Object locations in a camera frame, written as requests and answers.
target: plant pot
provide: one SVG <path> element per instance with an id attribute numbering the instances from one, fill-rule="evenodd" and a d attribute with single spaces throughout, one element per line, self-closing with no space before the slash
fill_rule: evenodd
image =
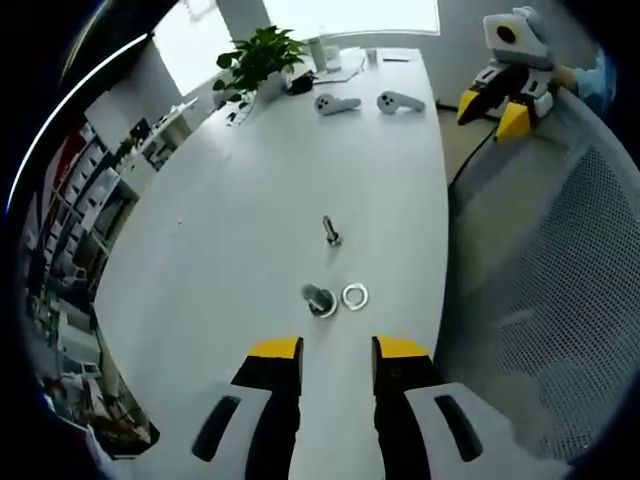
<path id="1" fill-rule="evenodd" d="M 268 105 L 277 98 L 284 95 L 287 89 L 287 83 L 281 72 L 270 73 L 267 79 L 260 84 L 256 92 L 256 103 Z"/>

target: white vr controller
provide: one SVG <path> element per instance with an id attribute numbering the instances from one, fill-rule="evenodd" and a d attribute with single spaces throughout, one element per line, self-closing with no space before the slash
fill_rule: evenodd
<path id="1" fill-rule="evenodd" d="M 385 115 L 393 115 L 400 107 L 407 107 L 418 112 L 421 112 L 425 108 L 424 102 L 421 102 L 417 98 L 403 95 L 397 92 L 382 92 L 377 100 L 378 108 Z"/>
<path id="2" fill-rule="evenodd" d="M 318 115 L 326 117 L 334 113 L 346 112 L 358 108 L 362 104 L 359 98 L 336 98 L 328 93 L 323 93 L 314 102 L 313 106 Z"/>

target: black slot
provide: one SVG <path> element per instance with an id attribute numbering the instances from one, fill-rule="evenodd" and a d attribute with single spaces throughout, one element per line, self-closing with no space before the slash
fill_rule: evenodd
<path id="1" fill-rule="evenodd" d="M 449 395 L 436 397 L 435 400 L 451 430 L 462 461 L 470 462 L 478 458 L 482 454 L 482 445 L 460 406 Z"/>
<path id="2" fill-rule="evenodd" d="M 227 429 L 227 425 L 229 425 L 231 417 L 233 417 L 239 404 L 239 398 L 228 396 L 218 402 L 207 421 L 204 422 L 198 438 L 196 438 L 193 447 L 191 447 L 191 453 L 205 462 L 213 460 L 224 431 Z"/>

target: potted plant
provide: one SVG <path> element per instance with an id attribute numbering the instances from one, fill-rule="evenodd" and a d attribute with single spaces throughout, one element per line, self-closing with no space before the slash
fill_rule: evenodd
<path id="1" fill-rule="evenodd" d="M 282 93 L 284 79 L 282 72 L 293 72 L 293 66 L 302 62 L 302 42 L 289 37 L 292 30 L 278 27 L 259 28 L 249 40 L 234 42 L 233 52 L 223 53 L 216 62 L 222 69 L 229 69 L 232 80 L 217 80 L 214 91 L 230 90 L 230 102 L 240 102 L 242 109 L 248 105 L 247 95 L 264 93 L 268 103 Z"/>

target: gray mesh chair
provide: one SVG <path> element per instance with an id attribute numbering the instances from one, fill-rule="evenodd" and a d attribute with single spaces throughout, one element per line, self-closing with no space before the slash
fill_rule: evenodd
<path id="1" fill-rule="evenodd" d="M 486 142 L 449 191 L 449 272 L 435 364 L 571 461 L 640 359 L 640 173 L 561 92 L 533 137 Z"/>

